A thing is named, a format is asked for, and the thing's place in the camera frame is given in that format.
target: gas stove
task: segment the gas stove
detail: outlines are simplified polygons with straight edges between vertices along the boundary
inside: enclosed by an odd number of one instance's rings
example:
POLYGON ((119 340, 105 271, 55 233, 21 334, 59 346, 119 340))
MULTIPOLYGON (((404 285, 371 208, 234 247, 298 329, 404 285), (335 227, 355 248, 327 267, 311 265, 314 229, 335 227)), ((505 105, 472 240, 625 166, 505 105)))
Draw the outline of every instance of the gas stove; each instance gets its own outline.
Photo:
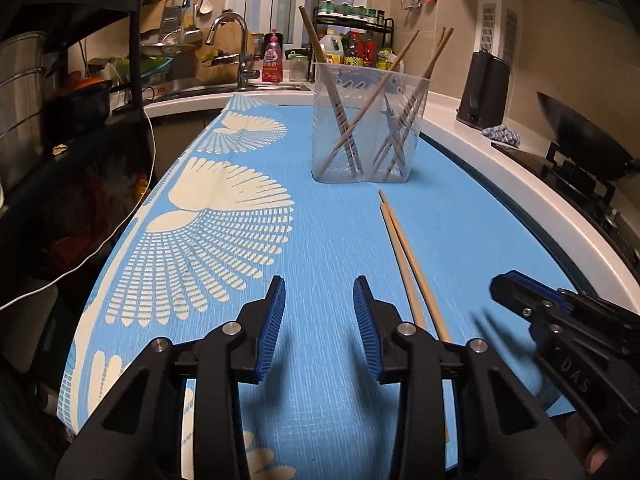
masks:
POLYGON ((496 142, 492 142, 492 146, 543 180, 575 207, 616 250, 640 283, 640 242, 633 229, 610 205, 616 192, 612 183, 599 180, 576 166, 554 142, 546 157, 496 142))

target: faucet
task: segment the faucet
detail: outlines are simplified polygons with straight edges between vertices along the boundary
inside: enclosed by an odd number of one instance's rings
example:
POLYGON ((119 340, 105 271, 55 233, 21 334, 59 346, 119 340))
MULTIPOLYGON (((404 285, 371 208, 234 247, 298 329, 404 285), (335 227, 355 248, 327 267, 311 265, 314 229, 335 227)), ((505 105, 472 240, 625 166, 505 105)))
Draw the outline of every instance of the faucet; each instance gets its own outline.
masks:
POLYGON ((211 24, 211 28, 209 29, 209 35, 207 36, 205 44, 208 44, 208 45, 213 44, 213 38, 216 35, 216 31, 218 30, 220 23, 222 22, 222 20, 228 20, 229 18, 238 22, 240 24, 240 28, 242 29, 242 42, 240 45, 240 63, 238 67, 238 89, 244 89, 244 88, 247 88, 247 86, 249 85, 249 79, 256 79, 260 77, 259 70, 247 70, 247 67, 246 67, 246 62, 249 59, 251 59, 251 57, 248 56, 246 52, 246 42, 247 42, 249 32, 248 32, 246 21, 244 20, 244 18, 236 12, 231 12, 231 11, 223 12, 215 20, 213 20, 213 23, 211 24))

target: blue cloth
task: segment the blue cloth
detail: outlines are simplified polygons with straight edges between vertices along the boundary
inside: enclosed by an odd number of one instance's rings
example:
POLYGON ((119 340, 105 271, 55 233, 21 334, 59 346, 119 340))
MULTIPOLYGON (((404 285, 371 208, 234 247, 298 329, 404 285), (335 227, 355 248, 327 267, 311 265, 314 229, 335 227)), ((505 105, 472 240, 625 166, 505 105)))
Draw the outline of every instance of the blue cloth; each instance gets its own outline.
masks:
MULTIPOLYGON (((386 478, 399 388, 378 385, 368 371, 352 299, 353 280, 364 274, 376 298, 411 319, 379 188, 453 341, 484 337, 538 393, 528 324, 494 303, 488 287, 496 274, 517 269, 574 290, 553 258, 426 142, 418 142, 406 184, 319 184, 310 171, 312 120, 312 107, 237 95, 175 161, 121 236, 82 314, 58 405, 66 425, 79 430, 149 340, 203 337, 263 298, 278 274, 287 299, 273 365, 262 384, 240 386, 249 452, 273 451, 274 478, 386 478)), ((453 465, 447 385, 445 398, 453 465)), ((193 383, 184 413, 188 456, 193 383)))
POLYGON ((482 134, 491 140, 504 142, 514 148, 520 147, 520 136, 513 130, 508 129, 504 124, 500 126, 491 126, 482 130, 482 134))

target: white countertop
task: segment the white countertop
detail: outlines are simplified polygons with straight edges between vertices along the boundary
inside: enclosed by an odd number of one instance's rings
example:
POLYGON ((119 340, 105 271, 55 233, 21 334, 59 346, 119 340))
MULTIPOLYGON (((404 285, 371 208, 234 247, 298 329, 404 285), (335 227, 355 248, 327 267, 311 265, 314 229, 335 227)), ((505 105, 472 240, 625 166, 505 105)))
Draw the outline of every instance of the white countertop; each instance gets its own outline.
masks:
MULTIPOLYGON (((309 91, 247 92, 279 105, 313 105, 309 91)), ((187 97, 151 103, 150 118, 223 108, 232 94, 187 97)), ((491 147, 491 141, 456 120, 458 100, 430 92, 421 130, 484 174, 524 209, 564 250, 606 300, 640 313, 640 284, 616 251, 567 201, 517 162, 491 147)), ((506 120, 522 138, 521 149, 546 155, 549 140, 506 120)), ((620 196, 618 201, 625 203, 620 196)), ((631 215, 638 212, 631 206, 631 215)))

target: wok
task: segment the wok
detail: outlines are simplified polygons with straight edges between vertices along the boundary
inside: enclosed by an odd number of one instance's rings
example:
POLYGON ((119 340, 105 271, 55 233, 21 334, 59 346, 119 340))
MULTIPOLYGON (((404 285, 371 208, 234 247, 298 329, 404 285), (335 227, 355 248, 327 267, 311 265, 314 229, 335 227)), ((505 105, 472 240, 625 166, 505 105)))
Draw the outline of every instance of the wok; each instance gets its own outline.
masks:
POLYGON ((578 166, 602 180, 617 180, 640 172, 640 159, 633 158, 590 120, 540 92, 538 102, 556 133, 561 151, 578 166))

